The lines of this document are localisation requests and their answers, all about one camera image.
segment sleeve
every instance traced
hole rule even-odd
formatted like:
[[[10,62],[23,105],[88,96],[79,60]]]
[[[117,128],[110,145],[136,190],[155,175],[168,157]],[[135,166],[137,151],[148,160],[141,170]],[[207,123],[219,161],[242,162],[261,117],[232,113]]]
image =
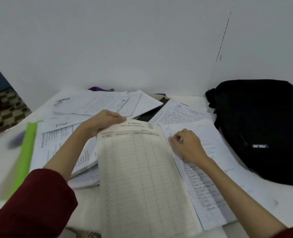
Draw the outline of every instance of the sleeve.
[[[281,231],[272,238],[293,238],[293,227]]]
[[[0,209],[0,237],[57,237],[77,205],[59,173],[33,170]]]

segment desk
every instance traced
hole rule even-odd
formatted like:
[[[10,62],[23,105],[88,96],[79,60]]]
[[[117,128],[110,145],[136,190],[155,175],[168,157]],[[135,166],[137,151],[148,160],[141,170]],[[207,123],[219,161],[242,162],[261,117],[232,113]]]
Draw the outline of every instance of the desk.
[[[58,99],[66,98],[77,90],[66,88],[62,92],[53,96],[35,112],[24,119],[20,124],[0,135],[0,200],[4,199],[12,186],[15,175],[15,163],[21,148],[9,147],[10,142],[17,137],[26,128],[27,122],[35,122],[46,117],[50,106]],[[204,97],[191,96],[170,96],[177,101],[192,106],[194,108],[207,108],[208,103]],[[287,226],[293,226],[293,187],[287,185],[275,184],[263,180],[256,176],[262,182],[274,198],[279,202],[279,206],[273,211],[273,214],[283,221]],[[88,231],[101,231],[100,225],[100,197],[99,187],[80,189],[75,191],[78,207],[72,214],[68,226]],[[227,237],[247,237],[238,222],[226,225],[223,228],[217,228],[209,232],[203,232],[198,237],[201,238],[227,238]]]

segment zipper pull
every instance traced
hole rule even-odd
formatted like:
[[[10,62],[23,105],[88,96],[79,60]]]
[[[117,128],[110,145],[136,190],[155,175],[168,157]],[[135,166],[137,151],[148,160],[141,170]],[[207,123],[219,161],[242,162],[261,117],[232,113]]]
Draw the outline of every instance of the zipper pull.
[[[249,144],[248,144],[248,143],[247,143],[247,142],[244,140],[244,138],[242,137],[242,135],[240,135],[240,137],[241,137],[241,138],[242,138],[242,140],[244,141],[244,145],[248,147],[248,146],[249,146]]]

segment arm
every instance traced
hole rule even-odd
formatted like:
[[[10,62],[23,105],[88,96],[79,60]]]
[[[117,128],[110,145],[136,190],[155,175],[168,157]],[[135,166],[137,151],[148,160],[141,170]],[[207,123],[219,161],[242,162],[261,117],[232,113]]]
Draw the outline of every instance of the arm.
[[[183,158],[200,167],[212,179],[250,238],[270,238],[287,229],[206,155],[200,139],[192,131],[183,129],[170,137],[170,141]]]
[[[126,118],[103,110],[83,122],[43,169],[33,170],[0,209],[0,238],[54,238],[65,228],[77,200],[67,185],[87,140]]]

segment floor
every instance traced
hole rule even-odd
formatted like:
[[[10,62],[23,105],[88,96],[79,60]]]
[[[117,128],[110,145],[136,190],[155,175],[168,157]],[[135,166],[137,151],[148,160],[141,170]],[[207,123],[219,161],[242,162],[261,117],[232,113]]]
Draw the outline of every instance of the floor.
[[[2,102],[7,104],[6,109],[0,109],[0,133],[17,125],[25,117],[29,116],[32,111],[26,106],[19,95],[13,90],[0,93]]]

